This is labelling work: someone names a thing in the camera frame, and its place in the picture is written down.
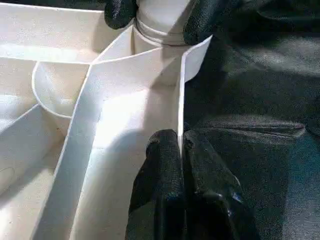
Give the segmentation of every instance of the black fabric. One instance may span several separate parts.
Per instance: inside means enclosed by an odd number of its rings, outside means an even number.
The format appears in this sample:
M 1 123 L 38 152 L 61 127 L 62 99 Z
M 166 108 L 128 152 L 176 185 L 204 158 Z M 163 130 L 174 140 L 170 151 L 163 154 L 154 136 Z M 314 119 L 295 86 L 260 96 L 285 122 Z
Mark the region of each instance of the black fabric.
M 133 184 L 127 240 L 259 240 L 237 178 L 195 131 L 161 130 L 150 139 Z
M 262 240 L 319 239 L 320 39 L 260 26 L 211 42 L 185 121 L 238 177 Z
M 273 0 L 258 14 L 272 24 L 273 30 L 318 32 L 320 2 L 318 0 Z

